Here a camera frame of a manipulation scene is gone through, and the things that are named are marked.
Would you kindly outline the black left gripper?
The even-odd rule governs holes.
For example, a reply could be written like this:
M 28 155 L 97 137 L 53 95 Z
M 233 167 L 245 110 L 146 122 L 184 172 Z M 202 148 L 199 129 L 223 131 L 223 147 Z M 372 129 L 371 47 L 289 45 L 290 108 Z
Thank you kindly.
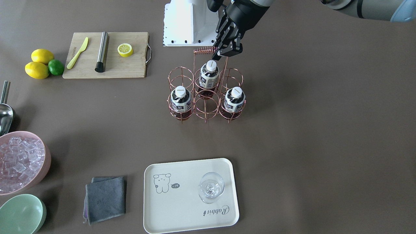
M 219 61 L 222 57 L 232 57 L 242 53 L 241 38 L 246 31 L 255 27 L 269 7 L 269 0 L 235 0 L 226 6 L 217 24 L 212 60 Z M 236 38 L 235 28 L 239 30 Z

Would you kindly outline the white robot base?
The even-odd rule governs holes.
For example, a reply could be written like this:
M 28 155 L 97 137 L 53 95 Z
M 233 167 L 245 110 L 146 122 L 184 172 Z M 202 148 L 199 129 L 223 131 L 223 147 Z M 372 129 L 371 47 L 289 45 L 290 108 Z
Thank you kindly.
M 205 0 L 171 0 L 164 7 L 163 46 L 213 46 L 218 21 Z

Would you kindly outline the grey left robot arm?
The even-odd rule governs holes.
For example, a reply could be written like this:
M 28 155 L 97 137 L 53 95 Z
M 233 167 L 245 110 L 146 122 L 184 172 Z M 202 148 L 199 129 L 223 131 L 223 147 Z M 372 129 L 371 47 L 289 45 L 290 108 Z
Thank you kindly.
M 223 15 L 216 27 L 212 59 L 232 57 L 242 53 L 241 39 L 265 15 L 273 0 L 232 0 L 225 5 L 222 0 L 208 0 L 208 9 Z M 414 0 L 322 0 L 321 4 L 343 14 L 372 20 L 410 22 L 415 19 Z

